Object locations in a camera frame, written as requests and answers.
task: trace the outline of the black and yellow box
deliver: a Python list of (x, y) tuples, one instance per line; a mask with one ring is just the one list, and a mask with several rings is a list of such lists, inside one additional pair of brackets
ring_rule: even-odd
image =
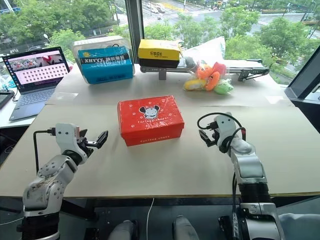
[(177, 68), (180, 47), (168, 40), (141, 39), (138, 57), (140, 66), (157, 68)]

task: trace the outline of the green plush toy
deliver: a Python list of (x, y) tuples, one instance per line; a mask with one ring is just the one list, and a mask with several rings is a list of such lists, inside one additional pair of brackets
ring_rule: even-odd
[(229, 94), (232, 90), (234, 89), (234, 87), (231, 85), (231, 79), (221, 79), (218, 84), (214, 87), (214, 91), (217, 94), (222, 94), (222, 95), (226, 95)]

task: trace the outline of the cartoon mouse logo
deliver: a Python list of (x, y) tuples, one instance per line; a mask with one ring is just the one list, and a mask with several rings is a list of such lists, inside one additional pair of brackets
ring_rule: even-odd
[(156, 119), (158, 117), (158, 111), (160, 107), (154, 105), (154, 107), (145, 108), (144, 106), (140, 107), (139, 112), (144, 114), (146, 119)]

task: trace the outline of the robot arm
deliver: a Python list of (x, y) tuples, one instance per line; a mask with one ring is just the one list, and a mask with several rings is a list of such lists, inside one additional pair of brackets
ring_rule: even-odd
[[(217, 145), (221, 152), (230, 156), (235, 182), (241, 193), (237, 216), (233, 213), (233, 239), (285, 240), (276, 206), (268, 192), (264, 167), (256, 155), (255, 147), (245, 141), (246, 130), (241, 126), (236, 129), (230, 112), (211, 115), (218, 116), (207, 127), (200, 127), (198, 121), (200, 137), (208, 147)], [(209, 139), (204, 129), (214, 131), (213, 140)], [(236, 134), (238, 130), (241, 130), (242, 138)]]
[(59, 239), (59, 211), (65, 189), (78, 165), (84, 164), (92, 154), (93, 149), (88, 146), (99, 149), (108, 137), (108, 131), (105, 131), (97, 141), (87, 141), (84, 137), (87, 130), (80, 132), (78, 126), (70, 123), (58, 123), (48, 132), (56, 136), (61, 154), (43, 165), (35, 180), (24, 190), (24, 219), (17, 229), (24, 240)]

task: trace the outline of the white table surface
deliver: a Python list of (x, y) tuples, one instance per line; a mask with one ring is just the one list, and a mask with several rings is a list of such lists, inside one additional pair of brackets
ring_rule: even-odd
[(140, 72), (135, 65), (133, 79), (100, 84), (87, 84), (78, 66), (58, 84), (46, 104), (95, 104), (116, 105), (119, 101), (174, 95), (178, 106), (293, 106), (284, 88), (269, 76), (257, 77), (245, 82), (236, 79), (230, 95), (214, 91), (185, 91), (184, 83), (191, 77), (188, 73), (167, 73), (167, 80), (159, 80), (156, 72)]
[[(19, 99), (20, 92), (18, 92), (15, 96), (16, 99)], [(35, 117), (28, 117), (21, 120), (9, 121), (9, 118), (16, 107), (16, 102), (12, 101), (12, 98), (0, 109), (0, 129), (4, 128), (14, 128), (14, 127), (22, 127), (29, 126), (34, 120)]]
[[(88, 129), (89, 140), (109, 130), (105, 145), (78, 167), (65, 197), (230, 196), (231, 160), (216, 146), (205, 145), (196, 124), (206, 113), (227, 111), (246, 127), (247, 141), (256, 147), (273, 196), (320, 193), (320, 135), (298, 108), (181, 106), (180, 110), (185, 121), (180, 138), (127, 147), (119, 133), (116, 105), (46, 105), (1, 166), (0, 196), (22, 196), (36, 174), (33, 132), (56, 123)], [(38, 149), (40, 166), (60, 153), (49, 134), (38, 135)]]

